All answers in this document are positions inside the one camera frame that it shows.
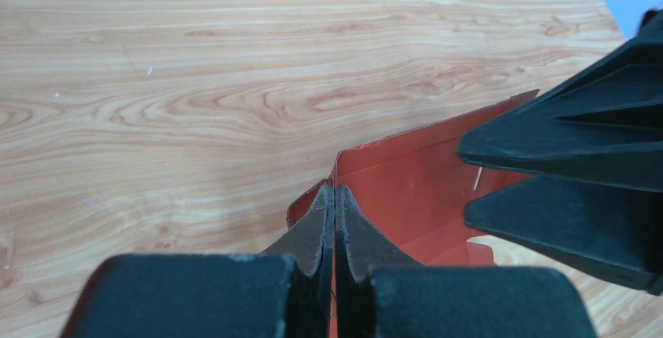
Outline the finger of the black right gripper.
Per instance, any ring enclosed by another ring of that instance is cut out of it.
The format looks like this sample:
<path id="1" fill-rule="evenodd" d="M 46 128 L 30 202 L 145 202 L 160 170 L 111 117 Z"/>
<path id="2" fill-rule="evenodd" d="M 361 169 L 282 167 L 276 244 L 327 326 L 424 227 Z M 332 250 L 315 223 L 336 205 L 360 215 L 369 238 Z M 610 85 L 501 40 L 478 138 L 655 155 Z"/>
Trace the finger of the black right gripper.
<path id="1" fill-rule="evenodd" d="M 470 164 L 648 192 L 662 190 L 662 12 L 540 97 L 467 132 Z"/>
<path id="2" fill-rule="evenodd" d="M 605 282 L 662 294 L 662 194 L 537 176 L 468 203 L 465 224 Z"/>

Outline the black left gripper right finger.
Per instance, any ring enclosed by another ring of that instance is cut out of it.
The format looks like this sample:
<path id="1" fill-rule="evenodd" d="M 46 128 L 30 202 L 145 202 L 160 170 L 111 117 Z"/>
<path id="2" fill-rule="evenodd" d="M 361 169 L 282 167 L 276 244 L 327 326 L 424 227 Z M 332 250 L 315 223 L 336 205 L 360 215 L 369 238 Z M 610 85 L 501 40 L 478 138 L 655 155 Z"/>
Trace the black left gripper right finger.
<path id="1" fill-rule="evenodd" d="M 593 337 L 569 279 L 541 267 L 431 267 L 399 249 L 335 191 L 340 337 Z"/>

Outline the red paper box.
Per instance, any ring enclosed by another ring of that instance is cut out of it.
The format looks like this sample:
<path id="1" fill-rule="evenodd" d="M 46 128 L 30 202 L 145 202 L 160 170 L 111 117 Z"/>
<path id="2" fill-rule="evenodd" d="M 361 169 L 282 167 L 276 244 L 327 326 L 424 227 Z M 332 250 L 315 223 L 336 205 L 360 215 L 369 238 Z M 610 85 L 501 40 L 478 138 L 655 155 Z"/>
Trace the red paper box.
<path id="1" fill-rule="evenodd" d="M 472 128 L 534 99 L 521 93 L 497 104 L 339 152 L 328 178 L 287 209 L 293 228 L 322 188 L 345 186 L 365 219 L 378 231 L 356 234 L 351 243 L 387 243 L 428 266 L 492 266 L 490 246 L 473 243 L 479 232 L 463 222 L 467 202 L 525 179 L 509 171 L 483 171 L 456 154 Z"/>

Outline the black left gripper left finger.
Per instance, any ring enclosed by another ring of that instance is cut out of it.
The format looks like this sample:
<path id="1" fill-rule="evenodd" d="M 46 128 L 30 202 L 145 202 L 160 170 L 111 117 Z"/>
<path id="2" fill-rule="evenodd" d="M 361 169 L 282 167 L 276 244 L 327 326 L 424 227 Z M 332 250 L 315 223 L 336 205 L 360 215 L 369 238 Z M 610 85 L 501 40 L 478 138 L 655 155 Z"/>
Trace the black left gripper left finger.
<path id="1" fill-rule="evenodd" d="M 65 337 L 326 337 L 331 185 L 261 253 L 126 253 L 91 274 Z"/>

